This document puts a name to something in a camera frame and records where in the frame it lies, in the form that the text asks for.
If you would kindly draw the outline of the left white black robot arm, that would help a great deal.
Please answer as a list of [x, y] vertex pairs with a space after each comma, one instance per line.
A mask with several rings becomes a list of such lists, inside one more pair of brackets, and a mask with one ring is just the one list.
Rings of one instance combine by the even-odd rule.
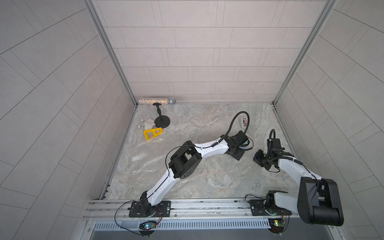
[[152, 215], [167, 192], [179, 181], [193, 174], [203, 159], [215, 155], [230, 155], [240, 160], [250, 144], [249, 138], [242, 132], [232, 137], [221, 136], [219, 139], [203, 144], [185, 142], [171, 156], [167, 171], [153, 188], [142, 193], [139, 200], [139, 213], [145, 217]]

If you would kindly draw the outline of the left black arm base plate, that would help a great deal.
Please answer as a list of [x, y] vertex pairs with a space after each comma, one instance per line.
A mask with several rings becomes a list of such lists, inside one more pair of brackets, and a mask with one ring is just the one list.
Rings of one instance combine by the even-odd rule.
[[138, 201], [134, 201], [129, 208], [130, 218], [159, 218], [169, 217], [171, 210], [171, 201], [162, 201], [156, 206], [151, 206], [148, 203], [141, 204]]

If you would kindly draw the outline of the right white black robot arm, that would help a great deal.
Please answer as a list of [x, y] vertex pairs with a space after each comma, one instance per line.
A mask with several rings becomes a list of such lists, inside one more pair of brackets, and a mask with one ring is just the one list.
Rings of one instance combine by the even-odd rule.
[[338, 185], [331, 179], [325, 179], [310, 171], [290, 153], [265, 154], [258, 150], [254, 162], [270, 170], [272, 166], [287, 173], [298, 185], [297, 196], [270, 190], [266, 195], [265, 208], [270, 215], [281, 210], [298, 214], [307, 224], [340, 227], [344, 224], [344, 214]]

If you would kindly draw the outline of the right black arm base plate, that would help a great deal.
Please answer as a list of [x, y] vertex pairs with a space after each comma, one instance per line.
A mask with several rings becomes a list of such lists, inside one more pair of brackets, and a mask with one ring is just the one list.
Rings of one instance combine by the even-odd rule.
[[268, 204], [266, 200], [252, 199], [249, 200], [252, 216], [291, 216], [292, 212], [279, 208], [274, 204]]

